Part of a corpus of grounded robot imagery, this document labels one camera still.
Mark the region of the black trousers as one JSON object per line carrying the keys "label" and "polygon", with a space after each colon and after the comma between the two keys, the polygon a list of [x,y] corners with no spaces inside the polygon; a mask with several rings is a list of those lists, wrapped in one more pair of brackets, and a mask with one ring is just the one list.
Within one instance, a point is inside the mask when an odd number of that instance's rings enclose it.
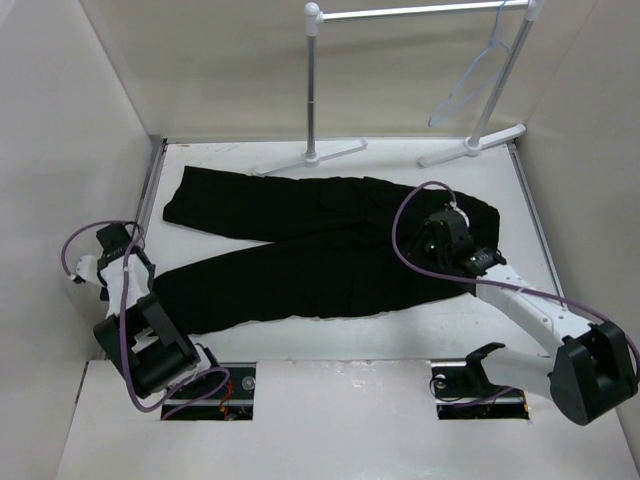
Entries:
{"label": "black trousers", "polygon": [[153,290],[186,334],[291,316],[360,318],[452,298],[462,286],[416,273],[395,253],[450,201],[469,217],[476,241],[497,246],[498,210],[461,192],[189,166],[164,220],[253,247],[163,273]]}

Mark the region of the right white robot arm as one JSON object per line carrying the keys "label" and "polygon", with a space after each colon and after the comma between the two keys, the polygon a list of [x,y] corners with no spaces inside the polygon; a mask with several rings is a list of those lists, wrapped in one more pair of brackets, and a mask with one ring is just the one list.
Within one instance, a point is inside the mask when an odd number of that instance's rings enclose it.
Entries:
{"label": "right white robot arm", "polygon": [[435,390],[477,403],[505,388],[526,391],[551,400],[581,426],[638,394],[639,355],[623,330],[609,320],[593,322],[568,300],[528,285],[497,250],[475,243],[458,211],[428,217],[404,257],[437,278],[463,285],[545,352],[529,355],[491,342],[469,353],[455,374],[438,370]]}

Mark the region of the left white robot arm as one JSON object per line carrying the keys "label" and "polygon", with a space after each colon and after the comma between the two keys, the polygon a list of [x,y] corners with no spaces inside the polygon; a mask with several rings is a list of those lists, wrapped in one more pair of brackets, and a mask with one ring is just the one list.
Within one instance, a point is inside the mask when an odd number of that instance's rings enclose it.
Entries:
{"label": "left white robot arm", "polygon": [[152,408],[139,401],[161,391],[164,400],[189,386],[198,401],[216,397],[229,383],[229,371],[209,350],[210,364],[199,365],[196,347],[151,291],[155,265],[138,245],[141,227],[132,223],[129,232],[128,225],[104,222],[96,233],[102,255],[85,256],[76,267],[77,274],[101,288],[100,298],[108,303],[106,319],[93,329],[96,340],[144,412]]}

